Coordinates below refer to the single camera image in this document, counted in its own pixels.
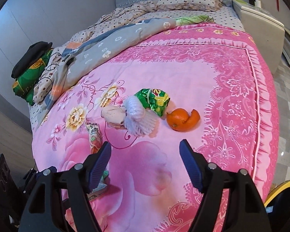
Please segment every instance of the speaker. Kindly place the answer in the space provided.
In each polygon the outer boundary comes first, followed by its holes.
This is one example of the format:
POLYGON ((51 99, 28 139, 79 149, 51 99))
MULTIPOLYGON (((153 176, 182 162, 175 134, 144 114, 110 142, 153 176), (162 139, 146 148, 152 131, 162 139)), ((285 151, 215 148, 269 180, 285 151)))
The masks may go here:
POLYGON ((5 222, 10 222, 12 217, 14 225, 18 226, 25 202, 22 194, 16 187, 10 169, 5 161, 4 155, 0 155, 0 217, 5 222))

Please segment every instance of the orange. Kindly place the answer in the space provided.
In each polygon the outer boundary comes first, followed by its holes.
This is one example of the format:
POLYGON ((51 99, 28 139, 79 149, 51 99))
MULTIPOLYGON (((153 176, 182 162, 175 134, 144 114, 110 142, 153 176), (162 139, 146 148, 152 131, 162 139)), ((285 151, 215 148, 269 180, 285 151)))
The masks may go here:
POLYGON ((195 127, 195 125, 200 121, 200 115, 193 109, 189 116, 185 109, 177 108, 167 114, 166 121, 173 130, 184 132, 195 127))

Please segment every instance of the pink bedspread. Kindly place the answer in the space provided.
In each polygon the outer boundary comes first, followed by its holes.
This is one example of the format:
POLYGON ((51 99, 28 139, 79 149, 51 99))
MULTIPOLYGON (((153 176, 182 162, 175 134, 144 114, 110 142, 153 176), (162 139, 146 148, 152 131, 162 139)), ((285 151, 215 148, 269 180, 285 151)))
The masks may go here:
MULTIPOLYGON (((207 23, 154 35, 84 76, 61 96, 34 131, 39 170, 68 170, 90 153, 84 121, 97 122, 113 147, 109 189, 91 202, 103 231, 186 232, 202 195, 192 187, 179 155, 187 139, 221 168, 246 168, 266 198, 278 147, 278 109, 271 73, 245 32, 207 23), (169 109, 196 109, 197 128, 175 132, 160 119, 142 138, 109 127, 103 103, 120 106, 142 88, 166 91, 169 109)), ((223 194, 215 231, 226 211, 223 194)), ((71 212, 67 220, 72 226, 71 212)))

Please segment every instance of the screw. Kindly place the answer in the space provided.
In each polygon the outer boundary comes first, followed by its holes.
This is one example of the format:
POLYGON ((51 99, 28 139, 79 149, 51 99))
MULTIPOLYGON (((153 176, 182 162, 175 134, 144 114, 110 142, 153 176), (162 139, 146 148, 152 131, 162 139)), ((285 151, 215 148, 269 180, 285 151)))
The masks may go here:
POLYGON ((217 168, 217 165, 213 162, 210 162, 207 166, 209 167, 209 169, 212 169, 212 170, 217 168))
POLYGON ((76 165, 74 166, 74 168, 75 168, 76 170, 80 170, 80 169, 83 168, 83 164, 82 164, 82 163, 78 163, 78 164, 76 164, 76 165))
POLYGON ((49 175, 49 174, 50 174, 50 170, 49 170, 48 168, 45 169, 45 170, 43 171, 43 174, 44 174, 45 176, 49 175))
POLYGON ((240 173, 241 173, 242 175, 248 175, 248 171, 247 171, 245 168, 242 168, 242 169, 240 170, 240 173))

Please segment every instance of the blue gripper pad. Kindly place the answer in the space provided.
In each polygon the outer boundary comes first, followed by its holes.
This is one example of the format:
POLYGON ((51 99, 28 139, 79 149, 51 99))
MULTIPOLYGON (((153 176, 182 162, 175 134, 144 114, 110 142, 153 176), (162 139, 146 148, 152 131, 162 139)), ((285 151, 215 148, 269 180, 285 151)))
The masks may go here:
POLYGON ((90 191, 98 187, 101 176, 103 175, 108 161, 111 158, 112 149, 110 143, 105 142, 100 150, 101 151, 98 152, 99 157, 89 171, 88 175, 88 188, 90 191))
POLYGON ((179 154, 186 167, 191 183, 195 188, 202 192, 202 171, 200 170, 196 160, 193 157, 194 153, 195 152, 192 150, 191 146, 185 139, 179 143, 179 154))

